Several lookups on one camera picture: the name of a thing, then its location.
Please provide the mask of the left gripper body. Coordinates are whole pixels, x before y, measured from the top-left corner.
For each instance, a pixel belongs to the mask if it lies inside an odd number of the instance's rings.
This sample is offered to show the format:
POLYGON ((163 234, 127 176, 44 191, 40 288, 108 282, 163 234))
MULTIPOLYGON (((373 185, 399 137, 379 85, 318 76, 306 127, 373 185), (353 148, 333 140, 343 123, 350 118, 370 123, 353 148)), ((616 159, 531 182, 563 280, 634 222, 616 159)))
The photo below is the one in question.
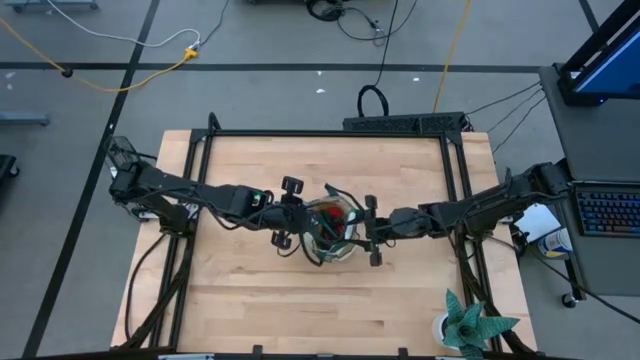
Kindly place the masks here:
POLYGON ((301 234, 308 225, 307 207, 300 197, 304 182, 284 176, 281 188, 285 193, 280 201, 268 205, 259 216, 259 225, 273 231, 271 244, 278 249, 289 249, 291 234, 301 234))

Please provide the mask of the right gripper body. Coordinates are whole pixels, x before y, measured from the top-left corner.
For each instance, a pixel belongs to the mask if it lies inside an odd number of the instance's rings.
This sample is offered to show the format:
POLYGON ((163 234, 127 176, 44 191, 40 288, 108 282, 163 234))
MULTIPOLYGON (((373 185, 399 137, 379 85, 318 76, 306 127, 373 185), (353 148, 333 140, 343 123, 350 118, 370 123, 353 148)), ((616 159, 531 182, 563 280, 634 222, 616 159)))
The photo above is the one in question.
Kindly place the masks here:
POLYGON ((430 232, 430 220, 427 214, 414 208, 398 208, 388 218, 378 217, 377 198, 365 196, 365 237, 369 244, 365 250, 370 253, 370 265, 382 265, 382 254, 379 247, 391 240, 421 238, 430 232))

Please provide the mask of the black perforated electronics box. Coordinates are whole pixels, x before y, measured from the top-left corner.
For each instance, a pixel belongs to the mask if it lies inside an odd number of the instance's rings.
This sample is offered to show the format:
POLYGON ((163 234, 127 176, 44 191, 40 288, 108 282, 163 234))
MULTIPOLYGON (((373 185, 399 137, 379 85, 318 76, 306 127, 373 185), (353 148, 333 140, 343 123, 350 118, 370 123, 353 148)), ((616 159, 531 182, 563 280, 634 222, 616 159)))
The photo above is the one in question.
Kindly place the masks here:
POLYGON ((460 132, 468 126, 462 112, 354 117, 343 120, 345 131, 432 133, 460 132))

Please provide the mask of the green potted plant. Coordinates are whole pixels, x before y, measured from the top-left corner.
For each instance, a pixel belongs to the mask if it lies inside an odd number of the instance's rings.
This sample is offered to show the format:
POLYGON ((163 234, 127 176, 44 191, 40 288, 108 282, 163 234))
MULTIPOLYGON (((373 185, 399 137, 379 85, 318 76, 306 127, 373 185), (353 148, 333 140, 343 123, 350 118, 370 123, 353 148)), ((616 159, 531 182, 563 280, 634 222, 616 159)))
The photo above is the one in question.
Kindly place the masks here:
POLYGON ((511 330, 518 318, 483 316, 483 301, 464 307, 450 289, 445 295, 446 312, 432 321, 432 333, 436 342, 458 350, 466 360, 484 360, 487 341, 511 330))

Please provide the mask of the white paper sheet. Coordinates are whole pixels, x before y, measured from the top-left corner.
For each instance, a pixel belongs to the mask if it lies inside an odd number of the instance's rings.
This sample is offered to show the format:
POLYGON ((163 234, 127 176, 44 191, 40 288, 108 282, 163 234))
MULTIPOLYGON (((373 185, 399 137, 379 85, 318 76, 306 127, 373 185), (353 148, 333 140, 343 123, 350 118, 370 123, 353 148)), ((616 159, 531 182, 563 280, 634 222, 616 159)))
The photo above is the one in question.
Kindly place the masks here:
POLYGON ((538 203, 529 206, 514 225, 525 235, 528 243, 535 242, 562 227, 549 208, 538 203))

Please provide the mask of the blue white canister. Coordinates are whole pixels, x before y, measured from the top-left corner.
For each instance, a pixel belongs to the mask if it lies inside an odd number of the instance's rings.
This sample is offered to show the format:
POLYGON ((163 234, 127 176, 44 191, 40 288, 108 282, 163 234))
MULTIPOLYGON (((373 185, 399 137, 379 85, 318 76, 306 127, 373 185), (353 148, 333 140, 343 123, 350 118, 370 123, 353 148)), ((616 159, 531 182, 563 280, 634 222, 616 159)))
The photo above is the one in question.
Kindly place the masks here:
POLYGON ((566 228, 558 229, 538 240, 540 253, 547 258, 569 255, 574 251, 569 232, 566 228))

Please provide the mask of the backlit laptop keyboard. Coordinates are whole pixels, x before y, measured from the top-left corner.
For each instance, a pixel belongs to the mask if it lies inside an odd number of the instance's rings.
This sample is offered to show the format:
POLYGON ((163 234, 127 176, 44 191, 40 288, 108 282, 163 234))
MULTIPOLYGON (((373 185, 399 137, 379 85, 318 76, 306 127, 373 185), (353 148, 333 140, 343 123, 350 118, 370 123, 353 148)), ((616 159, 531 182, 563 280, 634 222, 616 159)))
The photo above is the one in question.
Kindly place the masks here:
POLYGON ((578 184, 573 198, 582 235, 640 238, 640 185, 578 184))

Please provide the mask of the grey side desk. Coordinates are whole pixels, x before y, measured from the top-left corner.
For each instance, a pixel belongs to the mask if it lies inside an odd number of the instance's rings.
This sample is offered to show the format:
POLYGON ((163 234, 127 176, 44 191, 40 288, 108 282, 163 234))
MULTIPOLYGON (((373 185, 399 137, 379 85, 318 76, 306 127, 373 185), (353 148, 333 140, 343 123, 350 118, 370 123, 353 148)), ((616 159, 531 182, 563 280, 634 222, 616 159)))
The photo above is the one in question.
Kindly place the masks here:
MULTIPOLYGON (((542 67, 538 73, 573 189, 578 184, 640 185, 640 100, 568 106, 556 69, 542 67)), ((598 295, 640 297, 640 238, 582 235, 573 195, 559 210, 574 247, 579 279, 598 295)))

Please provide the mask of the blue screen monitor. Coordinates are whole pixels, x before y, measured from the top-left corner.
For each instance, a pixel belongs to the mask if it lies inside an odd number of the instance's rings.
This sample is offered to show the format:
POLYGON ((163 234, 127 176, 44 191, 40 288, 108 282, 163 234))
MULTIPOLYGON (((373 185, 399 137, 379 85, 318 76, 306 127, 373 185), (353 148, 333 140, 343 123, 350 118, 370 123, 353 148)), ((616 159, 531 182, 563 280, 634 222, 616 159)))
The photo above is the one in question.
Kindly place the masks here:
POLYGON ((569 106, 640 99, 640 0, 623 0, 558 70, 569 106))

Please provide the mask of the grey furniture base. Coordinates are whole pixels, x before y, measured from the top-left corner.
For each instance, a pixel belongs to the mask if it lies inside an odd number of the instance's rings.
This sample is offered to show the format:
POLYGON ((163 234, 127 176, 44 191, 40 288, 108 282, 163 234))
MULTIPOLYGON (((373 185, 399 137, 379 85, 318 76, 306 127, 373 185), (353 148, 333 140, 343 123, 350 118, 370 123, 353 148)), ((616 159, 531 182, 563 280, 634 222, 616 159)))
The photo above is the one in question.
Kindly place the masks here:
POLYGON ((44 113, 0 110, 0 125, 48 126, 50 120, 44 113))
POLYGON ((0 3, 12 8, 16 13, 31 7, 86 6, 92 10, 99 8, 96 0, 0 0, 0 3))

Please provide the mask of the black chair caster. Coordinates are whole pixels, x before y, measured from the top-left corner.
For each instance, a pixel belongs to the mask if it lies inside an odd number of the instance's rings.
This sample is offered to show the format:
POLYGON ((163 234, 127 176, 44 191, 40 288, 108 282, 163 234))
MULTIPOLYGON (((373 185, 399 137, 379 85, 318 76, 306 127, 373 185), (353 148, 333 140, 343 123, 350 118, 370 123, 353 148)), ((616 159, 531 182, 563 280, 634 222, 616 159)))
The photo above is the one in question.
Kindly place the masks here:
POLYGON ((0 181, 15 178, 20 174, 16 161, 15 156, 0 154, 0 181))

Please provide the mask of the black aluminium table frame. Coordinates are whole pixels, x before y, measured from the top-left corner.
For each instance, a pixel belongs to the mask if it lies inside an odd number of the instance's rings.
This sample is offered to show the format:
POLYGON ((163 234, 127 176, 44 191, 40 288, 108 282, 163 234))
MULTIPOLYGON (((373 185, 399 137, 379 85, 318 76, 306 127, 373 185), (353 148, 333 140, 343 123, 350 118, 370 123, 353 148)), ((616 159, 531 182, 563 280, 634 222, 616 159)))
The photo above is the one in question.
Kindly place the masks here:
MULTIPOLYGON (((180 174, 194 160, 194 178, 278 191, 299 178, 307 198, 325 185, 357 197, 373 194, 379 212, 464 197, 495 186, 496 166, 484 133, 465 133, 442 158, 436 138, 358 137, 342 131, 279 131, 250 136, 225 130, 209 161, 190 130, 168 131, 159 167, 180 174)), ((432 324, 447 291, 462 289, 459 267, 444 239, 399 242, 372 267, 362 251, 315 267, 303 254, 278 256, 266 232, 222 229, 210 215, 198 224, 181 326, 181 352, 307 355, 335 360, 442 355, 432 324)))

